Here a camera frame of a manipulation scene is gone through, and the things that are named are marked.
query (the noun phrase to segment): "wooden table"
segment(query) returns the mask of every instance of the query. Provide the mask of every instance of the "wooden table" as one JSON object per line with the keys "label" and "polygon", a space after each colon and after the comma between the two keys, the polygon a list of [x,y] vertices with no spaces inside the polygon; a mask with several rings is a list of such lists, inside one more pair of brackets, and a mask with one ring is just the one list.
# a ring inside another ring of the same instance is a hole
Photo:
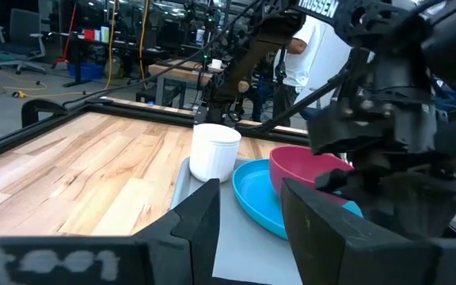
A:
{"label": "wooden table", "polygon": [[[181,61],[182,59],[175,59],[172,61],[167,62],[168,64],[177,64]],[[181,64],[182,67],[187,67],[187,68],[201,68],[202,64],[201,63],[195,63],[192,61],[188,61],[186,63]],[[149,73],[151,75],[158,74],[164,70],[169,68],[169,66],[163,66],[160,65],[159,63],[153,64],[149,66]],[[211,72],[221,72],[222,70],[220,69],[212,69],[209,68]],[[201,86],[206,85],[209,80],[211,80],[212,74],[207,73],[207,74],[202,74],[202,78],[200,80]],[[163,93],[165,91],[165,80],[166,79],[173,79],[181,82],[187,82],[187,83],[197,83],[198,81],[198,72],[197,71],[190,71],[190,70],[182,70],[179,68],[174,68],[165,74],[162,74],[158,76],[158,86],[156,89],[156,104],[157,105],[163,105]],[[249,89],[249,83],[248,82],[239,82],[238,83],[238,91],[239,92],[245,92]]]}
{"label": "wooden table", "polygon": [[[7,151],[0,236],[133,234],[168,211],[191,141],[188,127],[93,112]],[[242,138],[238,157],[282,145]]]}

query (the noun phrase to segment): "blue bin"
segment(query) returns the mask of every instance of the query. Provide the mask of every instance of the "blue bin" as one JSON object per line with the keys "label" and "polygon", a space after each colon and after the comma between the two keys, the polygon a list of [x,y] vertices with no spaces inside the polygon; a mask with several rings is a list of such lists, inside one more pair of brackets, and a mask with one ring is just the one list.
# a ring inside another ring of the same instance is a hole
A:
{"label": "blue bin", "polygon": [[[104,67],[94,63],[81,63],[80,65],[80,78],[81,80],[96,80],[102,79],[104,75]],[[71,77],[75,77],[75,65],[68,66]]]}

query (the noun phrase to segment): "workbench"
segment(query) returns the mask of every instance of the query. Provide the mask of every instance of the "workbench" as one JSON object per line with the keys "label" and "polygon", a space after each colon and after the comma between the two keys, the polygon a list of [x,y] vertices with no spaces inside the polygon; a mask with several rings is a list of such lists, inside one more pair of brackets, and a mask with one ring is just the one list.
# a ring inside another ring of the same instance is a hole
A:
{"label": "workbench", "polygon": [[[126,236],[169,210],[177,172],[189,156],[192,128],[137,119],[140,115],[132,112],[193,113],[101,100],[111,103],[103,109],[98,102],[78,107],[0,138],[0,236]],[[111,108],[127,113],[109,114]],[[286,127],[276,130],[305,135]],[[238,157],[268,158],[272,148],[283,145],[243,137]]]}
{"label": "workbench", "polygon": [[[149,73],[150,75],[155,75],[158,74],[167,68],[169,68],[168,65],[174,65],[177,64],[181,61],[182,59],[174,59],[170,60],[167,62],[167,65],[162,65],[160,63],[155,63],[153,65],[149,66]],[[180,69],[180,68],[173,68],[172,70],[159,75],[158,76],[158,82],[157,82],[157,89],[156,89],[156,104],[157,105],[163,105],[163,94],[165,92],[165,80],[166,79],[171,79],[171,80],[176,80],[179,82],[185,82],[185,83],[197,83],[198,82],[198,77],[199,77],[199,71],[202,68],[202,63],[195,63],[193,61],[188,61],[180,65],[181,67],[185,67],[187,69],[197,69],[198,71],[191,71],[191,70],[185,70],[185,69]],[[202,73],[202,77],[200,79],[200,85],[205,86],[209,80],[212,78],[212,72],[219,73],[221,72],[221,69],[215,69],[209,67],[209,72],[210,73]],[[239,82],[238,84],[238,90],[239,92],[245,92],[249,88],[249,83],[248,82]]]}

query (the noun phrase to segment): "white shirt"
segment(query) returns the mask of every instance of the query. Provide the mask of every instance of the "white shirt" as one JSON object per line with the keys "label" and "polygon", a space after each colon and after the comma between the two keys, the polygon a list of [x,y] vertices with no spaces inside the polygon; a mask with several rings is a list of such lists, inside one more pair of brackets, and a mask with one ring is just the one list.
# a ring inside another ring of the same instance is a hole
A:
{"label": "white shirt", "polygon": [[[286,54],[284,57],[286,78],[283,80],[283,83],[287,86],[298,87],[298,92],[300,92],[300,89],[306,87],[309,81],[309,70],[313,65],[314,56],[321,40],[320,23],[319,20],[307,16],[302,28],[293,35],[294,39],[303,40],[307,44],[306,49],[300,55]],[[275,55],[274,70],[276,70],[279,63],[280,55],[281,50]]]}

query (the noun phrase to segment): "black pants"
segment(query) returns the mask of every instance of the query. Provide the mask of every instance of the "black pants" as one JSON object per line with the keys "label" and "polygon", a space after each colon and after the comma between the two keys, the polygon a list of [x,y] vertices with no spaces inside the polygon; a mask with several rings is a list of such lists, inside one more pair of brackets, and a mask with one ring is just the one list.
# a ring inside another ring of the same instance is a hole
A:
{"label": "black pants", "polygon": [[[272,110],[272,118],[276,118],[293,106],[295,99],[297,99],[298,93],[294,86],[288,86],[281,84],[274,93],[274,109]],[[279,123],[283,127],[290,127],[290,119],[286,119]]]}

